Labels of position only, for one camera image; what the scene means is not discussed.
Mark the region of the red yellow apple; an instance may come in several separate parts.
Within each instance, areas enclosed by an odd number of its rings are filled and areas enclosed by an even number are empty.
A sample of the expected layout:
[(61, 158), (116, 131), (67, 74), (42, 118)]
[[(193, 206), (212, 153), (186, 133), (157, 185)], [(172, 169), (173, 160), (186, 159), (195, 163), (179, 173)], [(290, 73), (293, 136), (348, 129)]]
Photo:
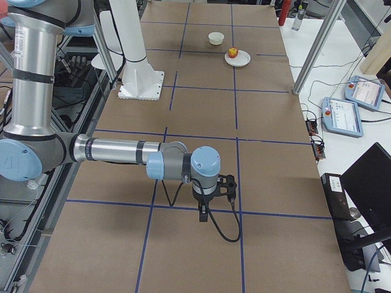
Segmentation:
[(239, 50), (236, 47), (231, 47), (228, 49), (228, 57), (234, 59), (237, 57)]

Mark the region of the white plate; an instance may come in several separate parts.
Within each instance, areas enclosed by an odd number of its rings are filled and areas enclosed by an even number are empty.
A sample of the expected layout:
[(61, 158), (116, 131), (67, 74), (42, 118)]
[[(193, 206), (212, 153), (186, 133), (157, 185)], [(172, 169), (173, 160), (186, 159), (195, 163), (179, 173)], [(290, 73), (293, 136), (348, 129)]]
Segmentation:
[(225, 53), (224, 58), (225, 61), (233, 67), (243, 67), (251, 61), (250, 55), (243, 50), (239, 50), (238, 55), (235, 58), (230, 58), (228, 53)]

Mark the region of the white bowl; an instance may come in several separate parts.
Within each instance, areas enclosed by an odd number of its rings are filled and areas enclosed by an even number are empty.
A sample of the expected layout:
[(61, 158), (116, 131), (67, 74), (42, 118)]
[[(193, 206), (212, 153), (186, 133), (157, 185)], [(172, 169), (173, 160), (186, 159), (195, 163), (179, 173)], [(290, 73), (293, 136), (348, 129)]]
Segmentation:
[(221, 32), (210, 32), (208, 34), (208, 41), (211, 45), (218, 46), (224, 41), (225, 35)]

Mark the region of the near orange connector block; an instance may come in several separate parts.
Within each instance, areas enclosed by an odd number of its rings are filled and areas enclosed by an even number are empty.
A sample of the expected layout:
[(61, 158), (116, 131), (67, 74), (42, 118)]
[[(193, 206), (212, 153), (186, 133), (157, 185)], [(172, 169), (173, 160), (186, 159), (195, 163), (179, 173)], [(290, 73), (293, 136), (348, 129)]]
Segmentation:
[(324, 152), (323, 138), (318, 135), (312, 135), (312, 136), (310, 136), (310, 142), (311, 142), (311, 146), (312, 146), (315, 160), (319, 161), (319, 160), (325, 159), (326, 155)]

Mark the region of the orange connector block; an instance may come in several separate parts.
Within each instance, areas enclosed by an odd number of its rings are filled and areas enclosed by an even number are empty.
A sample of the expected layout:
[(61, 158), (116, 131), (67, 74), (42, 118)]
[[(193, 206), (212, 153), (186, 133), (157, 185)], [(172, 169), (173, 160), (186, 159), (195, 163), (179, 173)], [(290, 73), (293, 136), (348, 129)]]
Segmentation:
[(312, 135), (312, 136), (310, 136), (310, 142), (311, 142), (311, 146), (312, 146), (315, 160), (319, 161), (319, 160), (325, 159), (326, 155), (324, 152), (323, 138), (318, 135)]
[(306, 110), (305, 112), (306, 112), (305, 125), (307, 127), (307, 131), (308, 131), (309, 135), (318, 134), (317, 116), (310, 110)]

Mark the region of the far orange connector block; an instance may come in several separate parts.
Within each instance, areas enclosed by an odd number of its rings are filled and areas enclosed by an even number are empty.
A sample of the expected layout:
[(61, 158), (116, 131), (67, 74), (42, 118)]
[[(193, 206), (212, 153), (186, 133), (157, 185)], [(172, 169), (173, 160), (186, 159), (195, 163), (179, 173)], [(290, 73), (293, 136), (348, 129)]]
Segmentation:
[(317, 116), (310, 110), (306, 110), (305, 112), (306, 112), (305, 125), (307, 127), (307, 131), (308, 131), (309, 135), (318, 134)]

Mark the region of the black computer box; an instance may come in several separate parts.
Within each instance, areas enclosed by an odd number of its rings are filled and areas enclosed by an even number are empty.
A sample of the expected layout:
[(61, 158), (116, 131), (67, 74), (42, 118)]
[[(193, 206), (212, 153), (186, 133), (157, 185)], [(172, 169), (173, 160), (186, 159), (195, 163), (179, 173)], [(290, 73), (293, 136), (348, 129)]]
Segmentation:
[(376, 251), (376, 238), (357, 221), (361, 213), (349, 206), (341, 176), (324, 173), (321, 182), (346, 267), (351, 272), (359, 269), (379, 272), (378, 260), (371, 259)]

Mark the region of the near blue teach pendant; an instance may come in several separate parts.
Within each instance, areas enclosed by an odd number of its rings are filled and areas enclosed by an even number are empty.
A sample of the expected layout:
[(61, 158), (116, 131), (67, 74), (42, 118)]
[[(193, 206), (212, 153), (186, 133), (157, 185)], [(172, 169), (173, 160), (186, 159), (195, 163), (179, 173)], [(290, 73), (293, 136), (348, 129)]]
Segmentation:
[(322, 102), (323, 125), (327, 131), (350, 137), (364, 135), (357, 103), (325, 97)]

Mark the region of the blue teach pendant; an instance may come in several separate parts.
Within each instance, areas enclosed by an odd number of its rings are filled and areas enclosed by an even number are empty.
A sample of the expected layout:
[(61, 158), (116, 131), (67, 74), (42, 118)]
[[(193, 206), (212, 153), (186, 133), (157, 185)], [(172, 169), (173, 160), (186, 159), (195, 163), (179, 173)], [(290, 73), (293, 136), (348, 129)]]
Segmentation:
[(350, 137), (364, 135), (357, 103), (325, 97), (322, 102), (323, 125), (327, 131)]
[(348, 81), (344, 96), (361, 107), (378, 111), (384, 92), (385, 87), (380, 82), (355, 75)]

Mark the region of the black monitor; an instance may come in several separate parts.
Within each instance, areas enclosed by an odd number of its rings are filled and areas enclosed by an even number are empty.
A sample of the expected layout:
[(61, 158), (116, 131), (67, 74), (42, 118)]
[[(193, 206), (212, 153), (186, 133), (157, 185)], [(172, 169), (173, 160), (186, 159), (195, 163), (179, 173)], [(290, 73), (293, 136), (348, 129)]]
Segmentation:
[(349, 197), (374, 231), (390, 227), (390, 154), (378, 142), (341, 179)]

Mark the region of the far blue teach pendant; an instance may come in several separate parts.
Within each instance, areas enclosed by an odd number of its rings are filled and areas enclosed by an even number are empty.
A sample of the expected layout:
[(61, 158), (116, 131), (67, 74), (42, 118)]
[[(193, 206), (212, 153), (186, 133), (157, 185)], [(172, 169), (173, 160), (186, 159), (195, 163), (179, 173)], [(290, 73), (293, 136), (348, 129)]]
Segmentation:
[(344, 96), (361, 107), (378, 111), (384, 92), (385, 87), (380, 82), (355, 75), (348, 81)]

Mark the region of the clear water bottle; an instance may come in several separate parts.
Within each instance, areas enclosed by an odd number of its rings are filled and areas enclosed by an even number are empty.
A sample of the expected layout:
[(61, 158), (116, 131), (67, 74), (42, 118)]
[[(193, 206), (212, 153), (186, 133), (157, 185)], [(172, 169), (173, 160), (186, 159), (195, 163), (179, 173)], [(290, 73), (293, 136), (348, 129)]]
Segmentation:
[(301, 1), (296, 12), (296, 16), (292, 25), (292, 30), (298, 31), (300, 29), (300, 26), (302, 24), (302, 20), (304, 19), (306, 12), (307, 12), (307, 7), (308, 7), (309, 2), (308, 1)]

